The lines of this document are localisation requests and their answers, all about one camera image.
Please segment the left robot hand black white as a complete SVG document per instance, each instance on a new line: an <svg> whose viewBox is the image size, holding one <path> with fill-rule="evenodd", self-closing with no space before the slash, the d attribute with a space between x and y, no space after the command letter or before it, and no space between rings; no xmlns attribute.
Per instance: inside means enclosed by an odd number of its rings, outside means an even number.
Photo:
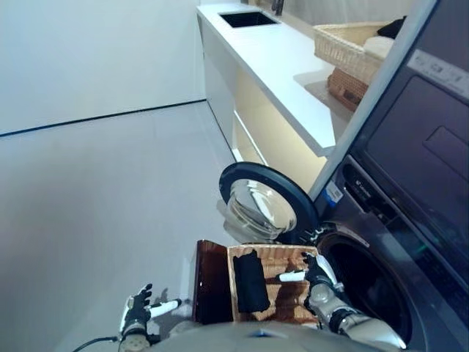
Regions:
<svg viewBox="0 0 469 352"><path fill-rule="evenodd" d="M119 332L124 333L126 329L134 324L138 323L145 327L147 322L153 318L157 318L161 315L165 315L179 308L182 304L182 300L177 298L175 300L160 302L156 304L150 303L150 296L152 295L152 284L148 283L139 293L130 296L122 312L122 319L119 326Z"/></svg>

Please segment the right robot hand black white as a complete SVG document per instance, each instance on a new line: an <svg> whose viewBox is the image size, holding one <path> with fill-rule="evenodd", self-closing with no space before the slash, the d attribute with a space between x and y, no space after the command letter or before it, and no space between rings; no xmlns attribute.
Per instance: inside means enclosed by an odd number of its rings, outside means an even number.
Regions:
<svg viewBox="0 0 469 352"><path fill-rule="evenodd" d="M344 285L336 278L330 263L323 255L312 252L302 252L301 254L304 263L308 265L307 269L279 274L276 278L280 282L308 281L313 285L324 283L335 291L344 292Z"/></svg>

